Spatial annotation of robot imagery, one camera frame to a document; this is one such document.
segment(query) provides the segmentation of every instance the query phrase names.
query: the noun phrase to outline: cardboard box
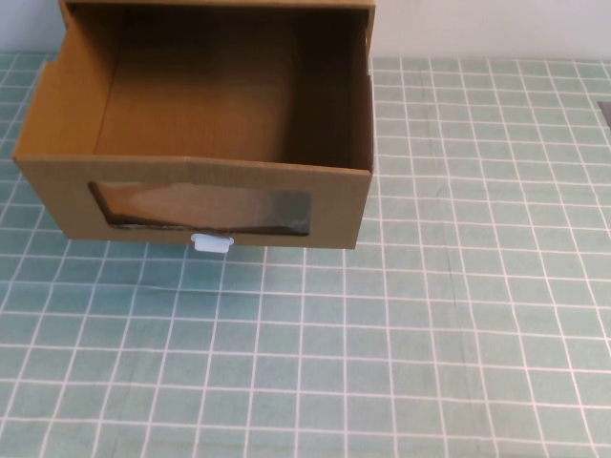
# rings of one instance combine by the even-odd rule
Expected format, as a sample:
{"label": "cardboard box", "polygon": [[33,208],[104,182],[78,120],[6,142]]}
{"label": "cardboard box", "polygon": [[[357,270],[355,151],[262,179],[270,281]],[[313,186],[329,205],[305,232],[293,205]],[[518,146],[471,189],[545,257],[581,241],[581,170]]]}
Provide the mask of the cardboard box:
{"label": "cardboard box", "polygon": [[371,0],[72,0],[14,160],[74,239],[352,248]]}

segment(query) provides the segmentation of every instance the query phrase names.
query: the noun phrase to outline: box side wall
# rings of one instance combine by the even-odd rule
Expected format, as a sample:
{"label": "box side wall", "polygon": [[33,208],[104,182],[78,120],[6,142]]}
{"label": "box side wall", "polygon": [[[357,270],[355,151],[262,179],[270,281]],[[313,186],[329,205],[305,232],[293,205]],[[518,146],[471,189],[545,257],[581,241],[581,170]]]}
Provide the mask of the box side wall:
{"label": "box side wall", "polygon": [[368,33],[366,24],[355,23],[352,43],[351,150],[353,166],[373,171],[373,107],[371,78],[367,51],[363,41]]}
{"label": "box side wall", "polygon": [[121,10],[73,12],[62,52],[42,75],[15,157],[93,153],[122,27]]}

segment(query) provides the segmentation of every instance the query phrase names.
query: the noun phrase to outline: box flap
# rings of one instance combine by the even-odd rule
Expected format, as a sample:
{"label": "box flap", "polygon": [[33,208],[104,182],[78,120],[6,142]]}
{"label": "box flap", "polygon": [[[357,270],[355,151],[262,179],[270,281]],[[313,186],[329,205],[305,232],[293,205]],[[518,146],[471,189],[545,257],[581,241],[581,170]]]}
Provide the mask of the box flap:
{"label": "box flap", "polygon": [[371,44],[374,0],[59,0],[66,24],[70,20],[70,6],[77,4],[115,4],[115,5],[174,5],[203,7],[270,7],[270,8],[336,8],[365,10],[368,15],[367,50]]}

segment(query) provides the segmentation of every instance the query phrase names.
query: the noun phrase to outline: white plastic clip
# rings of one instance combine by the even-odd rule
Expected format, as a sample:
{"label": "white plastic clip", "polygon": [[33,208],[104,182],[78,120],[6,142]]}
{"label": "white plastic clip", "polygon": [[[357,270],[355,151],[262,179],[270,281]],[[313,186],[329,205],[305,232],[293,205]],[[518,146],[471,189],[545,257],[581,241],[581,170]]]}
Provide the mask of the white plastic clip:
{"label": "white plastic clip", "polygon": [[206,253],[227,253],[229,247],[233,245],[233,239],[230,237],[208,236],[206,234],[194,234],[191,240],[195,243],[196,251]]}

